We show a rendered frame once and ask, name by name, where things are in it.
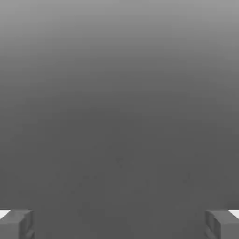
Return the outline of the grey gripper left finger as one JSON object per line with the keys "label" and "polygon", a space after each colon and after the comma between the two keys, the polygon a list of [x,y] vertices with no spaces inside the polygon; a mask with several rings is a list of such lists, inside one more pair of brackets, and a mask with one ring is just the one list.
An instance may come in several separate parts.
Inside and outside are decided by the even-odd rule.
{"label": "grey gripper left finger", "polygon": [[35,239],[33,210],[0,210],[0,239]]}

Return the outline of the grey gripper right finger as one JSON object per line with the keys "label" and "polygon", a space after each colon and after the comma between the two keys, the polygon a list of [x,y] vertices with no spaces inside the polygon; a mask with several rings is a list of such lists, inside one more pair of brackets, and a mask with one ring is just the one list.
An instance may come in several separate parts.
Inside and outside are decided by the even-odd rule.
{"label": "grey gripper right finger", "polygon": [[239,210],[206,210],[206,239],[239,239]]}

